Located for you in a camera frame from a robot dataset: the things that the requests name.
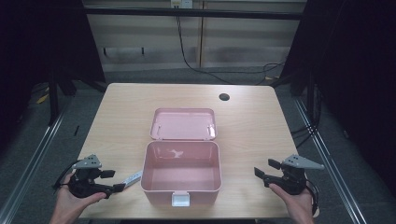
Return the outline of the pink plastic box with lid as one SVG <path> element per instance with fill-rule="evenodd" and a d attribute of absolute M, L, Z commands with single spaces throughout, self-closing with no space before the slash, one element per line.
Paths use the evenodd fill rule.
<path fill-rule="evenodd" d="M 212 204 L 222 185 L 215 113 L 210 108 L 158 108 L 150 128 L 141 188 L 150 203 Z"/>

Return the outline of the black metal stand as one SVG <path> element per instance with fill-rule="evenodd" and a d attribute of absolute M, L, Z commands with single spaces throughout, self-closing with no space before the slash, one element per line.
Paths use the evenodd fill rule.
<path fill-rule="evenodd" d="M 310 123 L 314 123 L 314 97 L 315 97 L 315 80 L 312 74 L 309 74 L 307 84 L 307 96 L 306 96 L 306 109 Z"/>
<path fill-rule="evenodd" d="M 51 126 L 59 116 L 58 87 L 56 76 L 53 72 L 49 73 L 49 106 L 49 126 Z"/>

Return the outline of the black metal crossbar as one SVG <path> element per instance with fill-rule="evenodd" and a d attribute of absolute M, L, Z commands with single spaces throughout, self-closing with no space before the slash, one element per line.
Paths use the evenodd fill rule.
<path fill-rule="evenodd" d="M 180 8 L 135 8 L 135 7 L 85 7 L 86 14 L 95 15 L 137 15 L 137 16 L 174 16 L 201 18 L 263 19 L 299 21 L 302 13 L 237 11 L 214 9 L 180 9 Z"/>

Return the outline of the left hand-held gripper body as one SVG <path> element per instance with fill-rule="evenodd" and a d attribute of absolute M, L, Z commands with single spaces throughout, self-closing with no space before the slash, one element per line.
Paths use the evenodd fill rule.
<path fill-rule="evenodd" d="M 95 193 L 103 192 L 108 199 L 113 193 L 112 187 L 95 182 L 95 179 L 100 177 L 101 167 L 102 163 L 95 154 L 91 154 L 73 164 L 72 168 L 75 172 L 67 184 L 70 192 L 78 198 L 86 198 Z"/>

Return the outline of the white slim tube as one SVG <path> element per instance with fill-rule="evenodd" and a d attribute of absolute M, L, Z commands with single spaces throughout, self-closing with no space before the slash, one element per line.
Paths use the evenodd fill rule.
<path fill-rule="evenodd" d="M 134 173 L 133 175 L 130 175 L 129 177 L 127 177 L 126 179 L 124 179 L 122 181 L 122 183 L 124 184 L 125 188 L 129 188 L 130 186 L 132 186 L 134 183 L 138 182 L 142 176 L 143 172 L 139 171 Z"/>

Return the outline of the person's right hand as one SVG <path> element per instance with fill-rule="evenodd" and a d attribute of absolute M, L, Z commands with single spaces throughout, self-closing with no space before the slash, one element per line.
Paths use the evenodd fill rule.
<path fill-rule="evenodd" d="M 293 224 L 315 224 L 312 213 L 312 196 L 307 189 L 299 195 L 290 195 L 276 184 L 270 184 L 269 188 L 282 199 Z"/>

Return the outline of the person's left hand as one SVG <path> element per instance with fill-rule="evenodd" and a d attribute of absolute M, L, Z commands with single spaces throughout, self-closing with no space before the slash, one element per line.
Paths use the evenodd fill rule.
<path fill-rule="evenodd" d="M 56 203 L 49 224 L 75 224 L 88 206 L 98 203 L 106 197 L 103 192 L 86 198 L 75 197 L 67 186 L 71 176 L 72 174 L 66 175 L 64 184 L 57 190 Z"/>

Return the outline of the white wall power outlet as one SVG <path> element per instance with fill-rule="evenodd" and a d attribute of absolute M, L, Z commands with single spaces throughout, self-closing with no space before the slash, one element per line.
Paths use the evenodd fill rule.
<path fill-rule="evenodd" d="M 192 9 L 193 1 L 192 0 L 170 0 L 171 8 L 185 8 Z"/>

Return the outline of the dark curtain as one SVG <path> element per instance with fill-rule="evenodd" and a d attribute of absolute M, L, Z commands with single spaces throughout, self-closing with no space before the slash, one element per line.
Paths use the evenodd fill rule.
<path fill-rule="evenodd" d="M 0 0 L 0 153 L 16 132 L 33 86 L 64 91 L 105 75 L 82 0 Z"/>
<path fill-rule="evenodd" d="M 296 95 L 315 80 L 396 195 L 396 0 L 306 0 L 281 76 Z"/>

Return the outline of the metal floor rail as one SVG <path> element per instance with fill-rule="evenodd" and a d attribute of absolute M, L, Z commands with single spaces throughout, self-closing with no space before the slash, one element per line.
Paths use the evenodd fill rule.
<path fill-rule="evenodd" d="M 19 178 L 16 187 L 11 191 L 4 206 L 0 210 L 0 224 L 11 224 L 24 196 L 26 195 L 27 190 L 31 185 L 33 178 L 35 177 L 39 165 L 45 158 L 50 148 L 50 144 L 64 120 L 64 114 L 68 110 L 69 106 L 70 102 L 66 102 L 59 114 L 52 121 L 51 125 L 47 127 L 43 137 L 35 148 L 33 157 L 27 163 L 27 166 Z"/>
<path fill-rule="evenodd" d="M 345 206 L 352 222 L 354 224 L 368 224 L 366 218 L 364 217 L 361 208 L 350 191 L 345 179 L 342 177 L 332 155 L 324 143 L 319 131 L 313 128 L 312 122 L 308 118 L 307 110 L 304 102 L 300 98 L 294 100 L 299 114 L 304 122 L 304 126 L 307 128 L 310 137 L 313 139 L 313 143 L 318 150 L 318 154 L 323 160 L 324 166 L 326 167 L 332 182 Z"/>

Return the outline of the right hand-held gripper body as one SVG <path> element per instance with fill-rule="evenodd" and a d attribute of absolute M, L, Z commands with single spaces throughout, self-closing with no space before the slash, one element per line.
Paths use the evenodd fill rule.
<path fill-rule="evenodd" d="M 270 184 L 280 186 L 290 195 L 298 195 L 306 188 L 306 169 L 323 170 L 324 165 L 311 161 L 300 155 L 290 155 L 281 162 L 281 177 L 265 175 L 264 186 L 269 187 Z"/>

